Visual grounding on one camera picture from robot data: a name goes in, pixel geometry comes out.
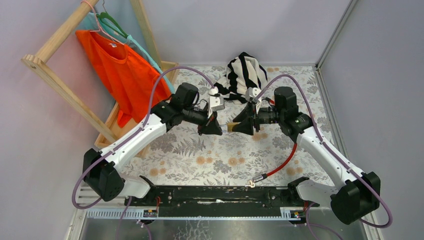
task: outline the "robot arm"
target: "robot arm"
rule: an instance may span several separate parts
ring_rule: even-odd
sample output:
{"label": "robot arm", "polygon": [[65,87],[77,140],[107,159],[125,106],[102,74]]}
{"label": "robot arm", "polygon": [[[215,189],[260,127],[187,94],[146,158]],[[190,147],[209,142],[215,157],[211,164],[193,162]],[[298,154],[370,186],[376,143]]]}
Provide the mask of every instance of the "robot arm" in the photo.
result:
{"label": "robot arm", "polygon": [[164,100],[156,104],[149,117],[145,117],[119,140],[100,151],[90,149],[85,153],[83,172],[99,158],[104,157],[84,178],[102,200],[107,202],[117,196],[143,198],[149,192],[151,182],[144,177],[121,173],[124,166],[149,143],[182,121],[198,125],[200,135],[223,134],[217,121],[217,111],[225,107],[223,98],[219,96],[218,90],[213,88],[209,91],[208,104],[204,109],[199,109],[195,107],[199,100],[198,91],[197,87],[191,84],[181,84],[169,102]]}
{"label": "robot arm", "polygon": [[[362,174],[361,178],[378,194],[380,194],[379,177],[374,172],[364,173],[318,131],[322,138],[322,141],[320,140],[313,127],[312,119],[307,114],[299,112],[296,94],[290,87],[275,89],[275,106],[273,107],[258,108],[261,100],[259,99],[256,103],[255,97],[259,92],[255,88],[247,90],[246,99],[249,102],[234,118],[235,123],[228,125],[228,131],[253,135],[254,129],[258,132],[261,124],[278,124],[286,136],[305,149],[325,170],[335,186],[316,183],[307,177],[299,178],[289,185],[295,187],[300,199],[331,208],[338,219],[345,224],[358,220],[380,206],[376,197],[351,174],[351,171]],[[324,142],[349,168],[344,167],[325,148],[322,144]],[[264,177],[255,177],[252,182],[259,182],[262,179]]]}

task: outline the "light blue shirt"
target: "light blue shirt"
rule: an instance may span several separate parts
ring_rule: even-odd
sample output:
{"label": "light blue shirt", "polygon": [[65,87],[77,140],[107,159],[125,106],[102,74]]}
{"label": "light blue shirt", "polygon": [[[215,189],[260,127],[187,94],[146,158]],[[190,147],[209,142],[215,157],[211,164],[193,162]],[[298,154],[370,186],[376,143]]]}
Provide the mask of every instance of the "light blue shirt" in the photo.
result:
{"label": "light blue shirt", "polygon": [[[140,55],[142,58],[144,58],[154,69],[157,70],[159,74],[162,74],[161,68],[158,66],[158,64],[153,60],[153,58],[149,55],[149,53],[140,46],[140,44],[131,36],[128,35],[128,37],[125,39],[123,36],[119,35],[117,33],[118,30],[112,29],[105,24],[103,24],[101,21],[99,21],[101,24],[101,27],[111,35],[112,37],[116,38],[121,43],[124,43],[128,45],[134,52],[136,52],[138,55]],[[97,30],[97,22],[96,22],[96,16],[94,13],[89,12],[87,16],[81,21],[79,26],[77,27],[79,30]],[[100,35],[107,37],[103,32],[98,32]],[[174,86],[171,84],[171,82],[168,80],[166,76],[163,76],[163,79],[165,79],[166,84],[168,85],[169,91],[171,93],[175,93]]]}

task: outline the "striped cloth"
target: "striped cloth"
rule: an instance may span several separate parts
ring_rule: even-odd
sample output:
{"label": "striped cloth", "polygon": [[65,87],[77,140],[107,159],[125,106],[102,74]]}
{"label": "striped cloth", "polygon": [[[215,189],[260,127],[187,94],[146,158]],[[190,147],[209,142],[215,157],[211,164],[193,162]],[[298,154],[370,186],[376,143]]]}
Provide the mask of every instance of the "striped cloth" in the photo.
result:
{"label": "striped cloth", "polygon": [[267,81],[267,72],[259,65],[258,60],[242,52],[228,63],[226,74],[214,85],[225,100],[232,100],[235,104],[245,104],[248,88],[261,89]]}

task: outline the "gray wall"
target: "gray wall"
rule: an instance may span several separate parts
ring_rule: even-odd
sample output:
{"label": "gray wall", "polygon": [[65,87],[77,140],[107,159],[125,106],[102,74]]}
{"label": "gray wall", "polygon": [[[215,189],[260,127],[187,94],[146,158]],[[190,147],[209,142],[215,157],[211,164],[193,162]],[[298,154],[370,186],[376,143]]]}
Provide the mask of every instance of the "gray wall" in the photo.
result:
{"label": "gray wall", "polygon": [[[0,239],[61,240],[71,193],[98,132],[21,62],[35,54],[80,1],[0,4]],[[72,34],[48,65],[103,120],[112,97]]]}
{"label": "gray wall", "polygon": [[[359,1],[322,67],[352,162],[381,178],[393,226],[422,239],[424,1]],[[382,207],[381,224],[387,220]]]}
{"label": "gray wall", "polygon": [[144,0],[161,58],[180,64],[227,64],[243,51],[262,64],[315,63],[348,3]]}

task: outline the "patterned mat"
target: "patterned mat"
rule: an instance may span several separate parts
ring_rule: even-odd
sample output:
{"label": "patterned mat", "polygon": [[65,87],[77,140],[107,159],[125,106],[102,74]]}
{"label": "patterned mat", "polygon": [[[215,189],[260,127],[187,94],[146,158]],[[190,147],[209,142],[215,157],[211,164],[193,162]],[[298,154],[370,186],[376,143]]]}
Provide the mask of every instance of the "patterned mat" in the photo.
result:
{"label": "patterned mat", "polygon": [[[194,68],[205,73],[213,82],[225,73],[222,66]],[[284,73],[292,75],[299,82],[318,127],[333,141],[312,67],[284,66],[265,69],[268,81]],[[197,73],[180,70],[175,89],[183,82],[197,86],[200,99],[207,98],[210,87]],[[288,78],[277,80],[264,97],[273,97],[274,89],[280,86],[292,87],[297,95],[300,111],[308,112],[296,85]],[[219,123],[231,122],[244,106],[226,101],[225,110],[218,112]],[[292,147],[293,142],[281,132],[277,124],[264,125],[254,136],[237,132],[224,133],[222,136],[199,136],[196,125],[184,122],[153,141],[147,154],[143,158],[132,159],[123,172],[132,176],[144,175],[156,185],[244,186],[252,177],[267,173],[284,162]],[[297,149],[286,167],[258,185],[286,186],[301,176],[308,176],[317,183],[333,185],[325,171],[301,148]]]}

